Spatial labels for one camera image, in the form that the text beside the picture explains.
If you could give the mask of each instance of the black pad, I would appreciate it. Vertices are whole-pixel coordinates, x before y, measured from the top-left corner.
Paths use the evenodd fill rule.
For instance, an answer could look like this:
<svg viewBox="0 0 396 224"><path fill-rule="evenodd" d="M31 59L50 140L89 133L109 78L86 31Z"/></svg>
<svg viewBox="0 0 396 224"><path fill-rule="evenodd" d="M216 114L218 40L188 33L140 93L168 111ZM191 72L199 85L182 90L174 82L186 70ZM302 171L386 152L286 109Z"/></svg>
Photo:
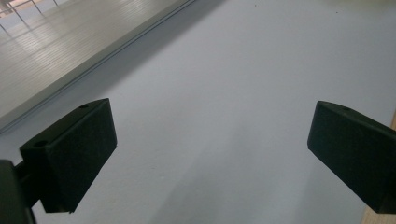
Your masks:
<svg viewBox="0 0 396 224"><path fill-rule="evenodd" d="M24 144L46 212L74 212L116 146L108 99L80 106Z"/></svg>
<svg viewBox="0 0 396 224"><path fill-rule="evenodd" d="M396 212L396 132L362 114L317 103L309 149L377 213Z"/></svg>

